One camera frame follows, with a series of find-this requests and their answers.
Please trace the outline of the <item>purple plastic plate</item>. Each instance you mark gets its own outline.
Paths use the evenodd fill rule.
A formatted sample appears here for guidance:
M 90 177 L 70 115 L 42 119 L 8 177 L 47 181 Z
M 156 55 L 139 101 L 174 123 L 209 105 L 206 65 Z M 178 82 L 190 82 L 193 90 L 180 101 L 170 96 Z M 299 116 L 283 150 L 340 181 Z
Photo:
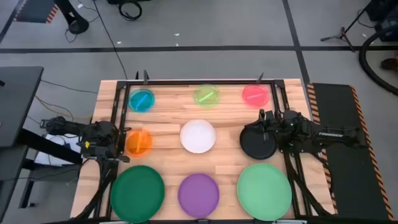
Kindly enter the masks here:
M 206 218 L 214 212 L 220 201 L 220 190 L 215 180 L 207 174 L 191 174 L 178 188 L 181 209 L 194 218 Z

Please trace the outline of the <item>small translucent blue plate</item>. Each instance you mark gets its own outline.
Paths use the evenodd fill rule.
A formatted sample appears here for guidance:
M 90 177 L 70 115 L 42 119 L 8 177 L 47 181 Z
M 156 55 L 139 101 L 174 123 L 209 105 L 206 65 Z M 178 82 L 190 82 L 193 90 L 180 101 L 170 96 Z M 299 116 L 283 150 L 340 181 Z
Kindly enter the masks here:
M 155 95 L 149 89 L 137 89 L 129 94 L 128 106 L 132 111 L 145 113 L 155 104 Z

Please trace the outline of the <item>person's shoe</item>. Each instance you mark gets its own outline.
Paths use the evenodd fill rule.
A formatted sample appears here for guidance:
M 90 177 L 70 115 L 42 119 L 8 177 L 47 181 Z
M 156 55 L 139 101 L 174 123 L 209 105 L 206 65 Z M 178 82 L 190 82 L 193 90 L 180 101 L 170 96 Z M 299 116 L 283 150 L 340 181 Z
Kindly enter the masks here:
M 398 58 L 387 58 L 381 62 L 381 68 L 398 71 Z

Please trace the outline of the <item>black equipment case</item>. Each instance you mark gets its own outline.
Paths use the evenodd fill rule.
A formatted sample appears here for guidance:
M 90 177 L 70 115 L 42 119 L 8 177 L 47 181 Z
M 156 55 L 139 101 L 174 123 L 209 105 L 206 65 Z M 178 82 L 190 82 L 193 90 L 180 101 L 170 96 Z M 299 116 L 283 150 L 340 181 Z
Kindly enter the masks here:
M 398 42 L 398 28 L 388 32 L 384 29 L 398 26 L 398 0 L 370 0 L 364 8 L 381 42 Z

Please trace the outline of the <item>small translucent pink plate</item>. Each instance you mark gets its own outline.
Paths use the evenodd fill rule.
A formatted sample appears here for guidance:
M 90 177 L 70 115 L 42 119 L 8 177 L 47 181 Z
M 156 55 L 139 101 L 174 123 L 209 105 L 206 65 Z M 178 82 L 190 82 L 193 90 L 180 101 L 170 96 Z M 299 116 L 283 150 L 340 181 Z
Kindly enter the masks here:
M 268 104 L 270 100 L 268 88 L 262 85 L 247 85 L 243 88 L 243 101 L 252 107 L 260 108 Z

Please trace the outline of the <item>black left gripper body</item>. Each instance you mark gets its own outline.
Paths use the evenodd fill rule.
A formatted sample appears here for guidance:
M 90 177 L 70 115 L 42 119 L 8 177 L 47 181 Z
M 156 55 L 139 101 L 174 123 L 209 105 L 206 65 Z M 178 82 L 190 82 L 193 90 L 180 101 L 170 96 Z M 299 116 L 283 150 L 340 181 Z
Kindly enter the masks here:
M 89 148 L 85 147 L 86 141 L 80 142 L 81 154 L 85 158 L 89 157 L 99 157 L 99 158 L 107 158 L 107 157 L 119 157 L 120 153 L 117 150 L 116 145 L 111 142 L 98 142 L 98 141 L 88 141 L 90 143 Z

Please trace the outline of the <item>large dark green plate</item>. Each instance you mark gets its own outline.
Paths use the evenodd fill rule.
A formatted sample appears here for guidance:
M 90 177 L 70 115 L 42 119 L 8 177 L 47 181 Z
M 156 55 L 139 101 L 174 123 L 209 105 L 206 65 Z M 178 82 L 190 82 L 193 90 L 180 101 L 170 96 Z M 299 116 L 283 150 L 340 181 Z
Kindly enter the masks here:
M 122 172 L 111 189 L 111 206 L 123 221 L 142 223 L 150 220 L 165 198 L 160 174 L 149 166 L 132 166 Z

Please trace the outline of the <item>white plastic plate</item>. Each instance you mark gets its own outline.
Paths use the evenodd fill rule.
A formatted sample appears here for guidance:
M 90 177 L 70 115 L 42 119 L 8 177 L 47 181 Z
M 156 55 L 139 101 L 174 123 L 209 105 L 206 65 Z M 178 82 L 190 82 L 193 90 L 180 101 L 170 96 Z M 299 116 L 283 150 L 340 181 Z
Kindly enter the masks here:
M 216 130 L 204 119 L 193 119 L 180 130 L 180 142 L 184 149 L 194 154 L 209 151 L 215 144 Z

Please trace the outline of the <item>small translucent green plate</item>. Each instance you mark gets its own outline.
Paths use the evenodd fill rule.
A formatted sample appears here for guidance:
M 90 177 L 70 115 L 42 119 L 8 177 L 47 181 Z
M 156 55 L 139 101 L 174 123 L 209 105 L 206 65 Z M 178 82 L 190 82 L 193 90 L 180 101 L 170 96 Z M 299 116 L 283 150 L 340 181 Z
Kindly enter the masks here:
M 195 89 L 193 98 L 202 107 L 213 107 L 219 103 L 220 91 L 214 85 L 200 85 Z

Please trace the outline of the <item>black plastic plate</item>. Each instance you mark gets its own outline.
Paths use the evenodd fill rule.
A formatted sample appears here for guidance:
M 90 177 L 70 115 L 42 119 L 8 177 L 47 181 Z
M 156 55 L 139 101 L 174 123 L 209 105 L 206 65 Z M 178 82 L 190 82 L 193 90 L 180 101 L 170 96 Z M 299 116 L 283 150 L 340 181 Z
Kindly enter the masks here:
M 269 132 L 269 140 L 264 142 L 261 129 L 244 127 L 239 137 L 239 143 L 246 155 L 257 160 L 270 158 L 277 149 L 275 134 Z

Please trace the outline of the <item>small translucent orange plate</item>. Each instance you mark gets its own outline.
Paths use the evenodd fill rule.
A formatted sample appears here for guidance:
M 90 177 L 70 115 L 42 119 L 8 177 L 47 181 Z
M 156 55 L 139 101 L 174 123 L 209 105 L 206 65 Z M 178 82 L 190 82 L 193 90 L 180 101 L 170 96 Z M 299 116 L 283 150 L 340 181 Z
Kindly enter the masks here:
M 152 150 L 152 135 L 145 129 L 135 129 L 126 138 L 125 155 L 129 157 L 144 157 Z

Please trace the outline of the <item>large black hazard-striped mat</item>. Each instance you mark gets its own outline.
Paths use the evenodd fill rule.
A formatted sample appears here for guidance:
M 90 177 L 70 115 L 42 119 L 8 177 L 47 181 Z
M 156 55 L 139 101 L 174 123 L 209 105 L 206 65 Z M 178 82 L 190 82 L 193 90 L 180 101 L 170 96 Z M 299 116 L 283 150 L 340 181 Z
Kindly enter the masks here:
M 333 181 L 333 207 L 341 218 L 392 220 L 381 172 L 371 145 L 356 90 L 349 85 L 309 83 L 313 120 L 332 128 L 359 127 L 368 148 L 335 144 L 326 149 Z

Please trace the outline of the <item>black tripod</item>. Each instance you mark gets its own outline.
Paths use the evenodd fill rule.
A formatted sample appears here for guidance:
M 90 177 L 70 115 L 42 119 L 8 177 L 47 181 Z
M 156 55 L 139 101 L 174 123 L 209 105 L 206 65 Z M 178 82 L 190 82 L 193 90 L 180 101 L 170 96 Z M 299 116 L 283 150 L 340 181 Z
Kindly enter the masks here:
M 365 11 L 370 6 L 371 6 L 371 2 L 369 2 L 363 9 L 360 9 L 359 12 L 357 13 L 357 16 L 355 17 L 355 19 L 351 22 L 351 24 L 347 28 L 342 26 L 340 28 L 339 33 L 337 33 L 336 35 L 323 37 L 323 38 L 320 39 L 320 41 L 321 42 L 326 42 L 326 41 L 331 40 L 331 39 L 342 40 L 342 41 L 344 41 L 344 42 L 346 42 L 348 44 L 348 47 L 349 47 L 350 51 L 355 52 L 354 46 L 352 45 L 351 41 L 349 40 L 349 38 L 347 36 L 347 33 L 355 25 L 355 23 L 357 23 L 359 21 L 359 18 L 365 13 Z

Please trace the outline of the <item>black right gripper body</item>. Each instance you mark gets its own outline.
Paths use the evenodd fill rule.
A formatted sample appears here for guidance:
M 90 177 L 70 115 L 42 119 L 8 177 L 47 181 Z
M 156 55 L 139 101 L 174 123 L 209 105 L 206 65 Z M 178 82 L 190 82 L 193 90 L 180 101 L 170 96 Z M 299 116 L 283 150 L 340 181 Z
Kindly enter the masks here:
M 282 113 L 280 110 L 276 110 L 275 112 L 264 111 L 263 109 L 259 110 L 259 120 L 265 122 L 264 128 L 268 133 L 268 137 L 269 137 L 269 132 L 274 133 L 280 129 L 281 119 L 282 119 Z

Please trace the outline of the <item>black aluminium table frame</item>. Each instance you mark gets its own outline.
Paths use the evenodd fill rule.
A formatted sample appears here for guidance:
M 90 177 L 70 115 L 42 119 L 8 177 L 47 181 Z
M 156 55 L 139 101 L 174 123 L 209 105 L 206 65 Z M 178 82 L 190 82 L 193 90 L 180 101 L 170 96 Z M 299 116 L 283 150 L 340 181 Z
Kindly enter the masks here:
M 305 92 L 300 79 L 261 80 L 268 89 L 270 100 L 264 110 L 284 110 L 288 105 L 311 119 L 316 106 L 308 109 Z M 284 174 L 284 156 L 276 152 L 270 159 L 256 161 L 240 149 L 239 135 L 245 124 L 257 120 L 259 108 L 247 105 L 242 98 L 245 86 L 256 84 L 256 79 L 232 80 L 102 80 L 96 99 L 93 121 L 113 120 L 118 128 L 132 130 L 142 128 L 152 134 L 152 150 L 144 157 L 132 158 L 130 163 L 116 163 L 117 174 L 136 165 L 153 167 L 165 183 L 165 200 L 160 210 L 151 218 L 153 224 L 160 223 L 211 223 L 211 224 L 265 224 L 254 220 L 240 206 L 236 195 L 236 183 L 240 173 L 247 166 L 262 162 L 276 166 Z M 214 85 L 219 93 L 219 102 L 204 107 L 194 100 L 194 91 L 204 85 Z M 155 93 L 155 104 L 146 113 L 135 113 L 129 109 L 130 92 L 148 88 Z M 213 148 L 204 154 L 186 151 L 180 143 L 180 130 L 192 119 L 204 119 L 215 127 L 216 141 Z M 323 208 L 335 213 L 329 194 L 329 177 L 325 177 L 322 164 L 312 155 L 300 155 L 302 173 L 307 187 Z M 220 188 L 220 202 L 216 210 L 206 218 L 196 221 L 179 206 L 178 186 L 193 172 L 206 173 L 214 178 Z M 98 189 L 99 166 L 88 161 L 80 172 L 71 217 L 81 213 Z

